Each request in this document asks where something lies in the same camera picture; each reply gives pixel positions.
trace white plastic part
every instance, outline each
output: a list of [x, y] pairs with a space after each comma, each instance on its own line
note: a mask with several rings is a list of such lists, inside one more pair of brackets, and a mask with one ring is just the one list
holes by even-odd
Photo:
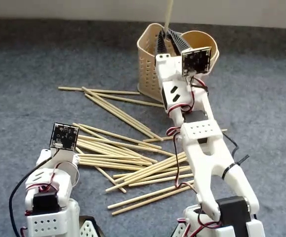
[[247, 222], [246, 226], [249, 237], [265, 237], [265, 231], [261, 221], [253, 219], [250, 222]]
[[[164, 89], [168, 108], [179, 103], [188, 103], [191, 105], [192, 102], [190, 100], [192, 98], [189, 91], [190, 85], [189, 82], [182, 79], [181, 65], [178, 63], [178, 58], [167, 56], [167, 54], [156, 56], [156, 72], [160, 87]], [[175, 85], [179, 88], [180, 97], [179, 101], [172, 102], [170, 100], [172, 98], [171, 92]], [[174, 121], [175, 126], [181, 127], [180, 141], [182, 141], [183, 150], [186, 153], [189, 165], [194, 174], [194, 187], [198, 193], [198, 202], [202, 204], [203, 211], [212, 220], [218, 221], [220, 219], [220, 211], [210, 188], [211, 176], [218, 175], [222, 177], [225, 169], [234, 163], [234, 159], [223, 140], [223, 135], [217, 122], [214, 120], [207, 93], [202, 88], [194, 88], [193, 92], [195, 95], [193, 111], [204, 111], [207, 114], [208, 120], [184, 123], [180, 109], [173, 110], [170, 113], [170, 118]], [[202, 150], [201, 145], [198, 143], [198, 139], [201, 138], [207, 138], [206, 145], [208, 151], [206, 152]], [[258, 199], [243, 170], [238, 165], [234, 165], [226, 173], [224, 180], [238, 196], [246, 198], [251, 214], [258, 212]]]
[[184, 231], [186, 230], [186, 225], [183, 223], [179, 223], [172, 233], [171, 237], [182, 237]]
[[85, 221], [80, 228], [80, 237], [98, 237], [91, 221]]
[[27, 217], [29, 237], [78, 237], [78, 203], [69, 199], [67, 208], [57, 213], [33, 215]]
[[218, 228], [214, 230], [214, 234], [215, 234], [215, 237], [236, 237], [234, 228], [232, 226]]
[[[34, 184], [48, 184], [51, 176], [55, 172], [52, 185], [58, 189], [57, 199], [60, 207], [65, 207], [68, 203], [71, 191], [72, 182], [68, 173], [60, 169], [42, 168], [33, 172], [25, 182], [26, 189]], [[38, 187], [34, 187], [27, 191], [25, 197], [25, 206], [28, 211], [33, 210], [34, 194], [38, 192]]]
[[[158, 33], [162, 28], [160, 24], [150, 24], [137, 41], [139, 68], [138, 90], [142, 94], [160, 102], [162, 101], [162, 97], [155, 72], [155, 45]], [[209, 34], [201, 31], [188, 31], [184, 32], [181, 36], [191, 48], [211, 47], [210, 71], [207, 74], [201, 75], [201, 79], [205, 80], [219, 57], [216, 41]], [[165, 44], [168, 53], [172, 57], [176, 56], [170, 41], [165, 40]]]

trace black wire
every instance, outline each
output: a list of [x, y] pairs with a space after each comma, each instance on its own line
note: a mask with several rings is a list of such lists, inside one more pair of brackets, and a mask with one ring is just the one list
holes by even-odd
[[176, 179], [177, 177], [179, 177], [179, 161], [178, 161], [178, 153], [177, 153], [177, 145], [176, 145], [176, 136], [179, 134], [180, 132], [177, 132], [176, 134], [174, 134], [173, 136], [173, 146], [174, 146], [174, 153], [176, 155], [176, 161], [177, 161], [177, 174], [176, 174]]
[[207, 86], [202, 86], [202, 85], [194, 85], [193, 84], [193, 80], [195, 79], [195, 77], [191, 77], [191, 81], [190, 81], [190, 87], [195, 87], [195, 88], [201, 88], [204, 89], [208, 95], [208, 87]]
[[[208, 228], [208, 229], [217, 229], [217, 228], [220, 227], [220, 226], [211, 227], [211, 226], [209, 226], [209, 225], [203, 224], [202, 221], [200, 220], [200, 214], [201, 214], [201, 212], [202, 212], [202, 204], [200, 204], [200, 211], [198, 212], [198, 223], [199, 223], [201, 226], [203, 226], [203, 227], [205, 227], [205, 228]], [[215, 222], [212, 223], [212, 224], [220, 224], [220, 222], [219, 222], [219, 221], [215, 221]]]
[[232, 138], [230, 138], [228, 135], [226, 135], [224, 132], [223, 132], [223, 135], [228, 139], [228, 140], [230, 140], [233, 144], [234, 144], [234, 146], [235, 146], [235, 148], [233, 149], [233, 151], [232, 151], [232, 157], [234, 158], [234, 156], [235, 156], [235, 152], [240, 148], [238, 145], [237, 145], [237, 143], [232, 139]]
[[52, 158], [55, 157], [55, 155], [59, 152], [59, 150], [56, 151], [56, 153], [51, 156], [50, 158], [44, 160], [42, 163], [40, 163], [39, 165], [35, 166], [29, 173], [27, 173], [21, 180], [20, 182], [15, 186], [15, 188], [13, 189], [11, 195], [10, 195], [10, 198], [9, 198], [9, 213], [10, 213], [10, 219], [11, 219], [11, 224], [12, 224], [12, 228], [13, 228], [13, 231], [15, 233], [15, 235], [17, 237], [21, 237], [19, 232], [18, 232], [18, 229], [16, 227], [16, 224], [15, 224], [15, 221], [14, 221], [14, 215], [13, 215], [13, 207], [12, 207], [12, 200], [13, 200], [13, 197], [16, 193], [16, 191], [19, 189], [19, 187], [21, 186], [21, 184], [34, 172], [36, 171], [37, 169], [39, 169], [41, 166], [45, 165], [47, 162], [49, 162]]

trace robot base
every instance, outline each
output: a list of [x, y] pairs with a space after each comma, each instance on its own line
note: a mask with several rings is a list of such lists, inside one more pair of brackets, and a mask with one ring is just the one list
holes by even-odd
[[30, 237], [103, 237], [91, 217], [83, 218], [80, 228], [80, 208], [72, 198], [67, 208], [56, 213], [32, 215], [27, 217], [28, 236]]

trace pile of chopsticks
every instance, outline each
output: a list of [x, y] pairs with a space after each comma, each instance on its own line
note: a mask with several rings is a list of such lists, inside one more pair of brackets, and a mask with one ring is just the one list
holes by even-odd
[[[134, 187], [175, 179], [175, 175], [177, 173], [176, 156], [170, 152], [163, 151], [161, 146], [118, 135], [81, 123], [73, 123], [73, 125], [79, 127], [80, 131], [87, 134], [80, 134], [77, 140], [76, 150], [79, 153], [80, 165], [93, 166], [101, 172], [113, 184], [112, 187], [106, 189], [107, 192], [119, 189], [123, 193], [126, 193], [125, 186]], [[113, 141], [99, 133], [116, 137], [127, 142]], [[153, 158], [139, 154], [134, 150], [159, 153], [168, 156], [168, 158], [162, 161], [157, 161]], [[183, 163], [186, 160], [187, 158], [184, 153], [178, 154], [179, 163]], [[103, 168], [115, 169], [121, 172], [131, 171], [131, 173], [120, 173], [111, 177], [103, 170]], [[190, 167], [188, 165], [180, 166], [180, 173], [186, 171], [190, 171]], [[180, 174], [180, 178], [192, 176], [192, 173]], [[108, 209], [117, 208], [144, 199], [134, 205], [112, 212], [112, 215], [117, 215], [188, 189], [189, 187], [176, 189], [175, 186], [172, 186], [139, 197], [131, 198], [120, 203], [109, 205]]]
[[[89, 126], [82, 123], [73, 123], [74, 126], [79, 127], [80, 131], [85, 135], [78, 136], [77, 140], [77, 152], [80, 156], [80, 165], [93, 166], [100, 173], [102, 173], [113, 186], [106, 189], [106, 192], [119, 189], [121, 192], [126, 193], [125, 187], [134, 187], [141, 185], [154, 184], [169, 180], [175, 180], [177, 174], [177, 161], [176, 155], [170, 152], [162, 150], [159, 145], [152, 144], [151, 142], [160, 142], [164, 140], [172, 140], [173, 137], [160, 137], [153, 133], [150, 128], [136, 120], [129, 114], [125, 113], [118, 107], [114, 106], [103, 97], [113, 100], [121, 100], [125, 102], [156, 106], [163, 108], [163, 105], [123, 98], [119, 96], [113, 96], [110, 94], [122, 94], [122, 95], [137, 95], [139, 92], [133, 91], [115, 91], [115, 90], [99, 90], [89, 89], [85, 87], [59, 87], [60, 90], [82, 91], [86, 98], [90, 99], [95, 104], [101, 106], [108, 112], [115, 115], [128, 125], [134, 127], [138, 131], [145, 134], [148, 139], [137, 140], [127, 136], [115, 134], [110, 131], [106, 131], [100, 128]], [[117, 138], [118, 140], [124, 140], [125, 142], [119, 142], [108, 139], [103, 135]], [[165, 155], [166, 158], [162, 161], [157, 161], [153, 158], [144, 156], [138, 151], [148, 151], [156, 154]], [[193, 177], [190, 166], [183, 163], [187, 160], [184, 152], [177, 155], [178, 163], [180, 165], [179, 178]], [[106, 173], [103, 168], [118, 170], [121, 173], [113, 175], [111, 177]], [[143, 205], [147, 205], [151, 202], [158, 201], [160, 199], [172, 196], [174, 194], [183, 192], [190, 189], [189, 186], [177, 189], [175, 186], [170, 186], [165, 189], [161, 189], [152, 193], [148, 193], [142, 196], [131, 198], [116, 204], [108, 206], [108, 209], [113, 209], [128, 205], [117, 211], [112, 212], [112, 215], [117, 215]]]

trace ventilation holes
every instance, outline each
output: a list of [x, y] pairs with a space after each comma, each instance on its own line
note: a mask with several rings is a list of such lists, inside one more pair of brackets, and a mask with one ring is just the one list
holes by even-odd
[[174, 93], [177, 89], [178, 89], [178, 87], [177, 87], [177, 86], [174, 86], [174, 87], [171, 89], [171, 91], [170, 91], [171, 94]]
[[176, 94], [176, 96], [172, 99], [173, 102], [176, 102], [179, 99], [180, 95]]
[[41, 176], [40, 177], [38, 177], [38, 178], [36, 178], [36, 179], [34, 179], [33, 181], [37, 181], [38, 179], [40, 179], [41, 178]]

